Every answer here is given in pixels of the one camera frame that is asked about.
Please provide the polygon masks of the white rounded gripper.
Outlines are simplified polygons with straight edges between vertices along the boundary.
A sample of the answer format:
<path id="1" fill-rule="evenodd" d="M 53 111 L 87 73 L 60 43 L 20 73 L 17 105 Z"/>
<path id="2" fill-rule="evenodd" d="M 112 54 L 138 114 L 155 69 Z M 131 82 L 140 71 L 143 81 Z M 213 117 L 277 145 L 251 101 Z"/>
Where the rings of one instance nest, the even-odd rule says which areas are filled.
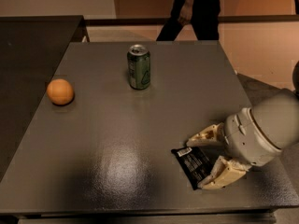
<path id="1" fill-rule="evenodd" d="M 243 177 L 251 166 L 264 166 L 282 152 L 258 127 L 250 108 L 242 108 L 224 123 L 206 127 L 190 137 L 186 146 L 216 146 L 224 140 L 227 153 L 235 159 L 219 156 L 211 173 L 197 185 L 199 189 L 226 187 Z"/>

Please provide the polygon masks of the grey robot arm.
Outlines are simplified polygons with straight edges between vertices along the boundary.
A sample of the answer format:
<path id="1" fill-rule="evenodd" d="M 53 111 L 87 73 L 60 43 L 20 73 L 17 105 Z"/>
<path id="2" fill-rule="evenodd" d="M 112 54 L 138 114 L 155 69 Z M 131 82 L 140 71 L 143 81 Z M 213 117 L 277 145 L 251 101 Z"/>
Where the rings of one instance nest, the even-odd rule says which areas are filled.
<path id="1" fill-rule="evenodd" d="M 252 107 L 244 107 L 212 124 L 187 141 L 189 147 L 222 145 L 200 189 L 221 189 L 240 179 L 253 166 L 262 167 L 286 147 L 299 143 L 299 63 L 293 68 L 294 90 L 283 89 Z"/>

